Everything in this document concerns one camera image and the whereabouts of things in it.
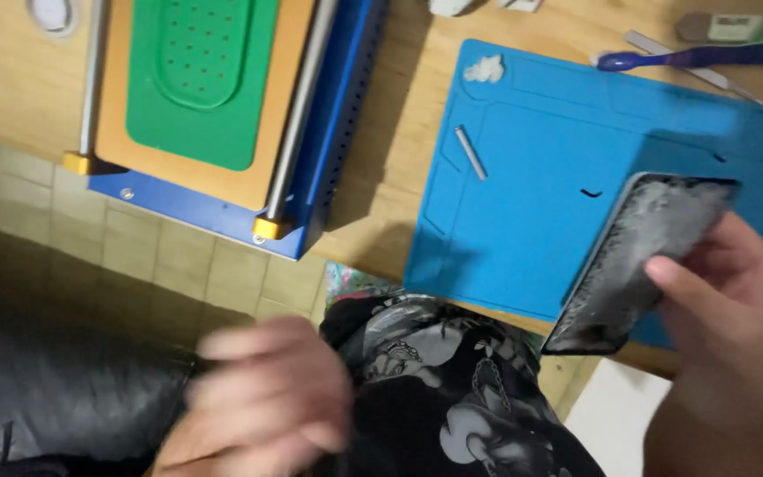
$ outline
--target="blue machine base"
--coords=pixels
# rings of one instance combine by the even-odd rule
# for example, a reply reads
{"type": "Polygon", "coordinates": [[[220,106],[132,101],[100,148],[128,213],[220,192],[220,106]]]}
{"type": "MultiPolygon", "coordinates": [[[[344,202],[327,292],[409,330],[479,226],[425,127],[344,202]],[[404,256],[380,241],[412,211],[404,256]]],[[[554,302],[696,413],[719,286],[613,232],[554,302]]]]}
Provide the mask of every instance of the blue machine base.
{"type": "MultiPolygon", "coordinates": [[[[624,181],[642,170],[741,180],[735,210],[763,235],[763,107],[468,40],[405,286],[554,322],[624,181]],[[501,80],[464,80],[465,68],[495,54],[501,80]]],[[[654,318],[633,339],[669,345],[654,318]]]]}
{"type": "Polygon", "coordinates": [[[134,170],[93,176],[88,187],[117,199],[123,189],[130,189],[133,196],[128,202],[133,205],[298,259],[317,241],[328,219],[370,80],[387,5],[387,0],[339,4],[287,202],[286,216],[295,219],[295,227],[282,240],[253,243],[253,222],[262,211],[249,211],[134,170]]]}

